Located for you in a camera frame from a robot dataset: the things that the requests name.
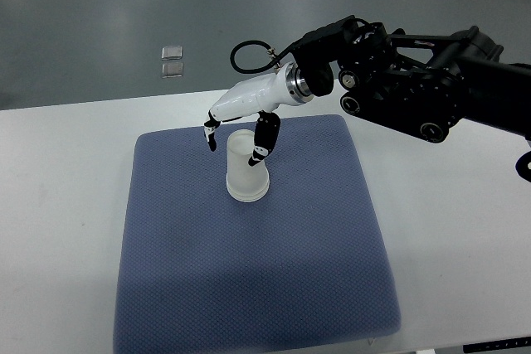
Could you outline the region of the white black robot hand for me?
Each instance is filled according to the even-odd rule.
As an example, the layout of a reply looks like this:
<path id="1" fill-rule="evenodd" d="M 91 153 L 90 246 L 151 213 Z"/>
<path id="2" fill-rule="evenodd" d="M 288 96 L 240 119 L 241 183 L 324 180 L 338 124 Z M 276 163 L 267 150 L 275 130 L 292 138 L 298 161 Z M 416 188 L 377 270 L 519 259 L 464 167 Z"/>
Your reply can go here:
<path id="1" fill-rule="evenodd" d="M 281 105 L 300 106 L 314 95 L 295 63 L 282 66 L 276 73 L 257 76 L 237 83 L 208 111 L 204 135 L 212 151 L 217 148 L 215 131 L 222 123 L 258 115 L 253 148 L 248 164 L 254 167 L 273 151 L 279 131 L 280 117 L 275 110 Z"/>

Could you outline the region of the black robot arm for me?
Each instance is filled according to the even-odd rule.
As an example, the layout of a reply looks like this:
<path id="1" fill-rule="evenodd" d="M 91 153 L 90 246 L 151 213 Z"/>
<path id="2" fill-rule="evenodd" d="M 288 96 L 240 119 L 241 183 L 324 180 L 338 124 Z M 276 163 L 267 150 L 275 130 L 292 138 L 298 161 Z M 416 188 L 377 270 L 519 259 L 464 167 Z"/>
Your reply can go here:
<path id="1" fill-rule="evenodd" d="M 501 62 L 503 50 L 477 26 L 407 35 L 354 16 L 288 48 L 311 94 L 330 94 L 337 80 L 347 114 L 429 143 L 462 119 L 530 138 L 530 66 Z"/>

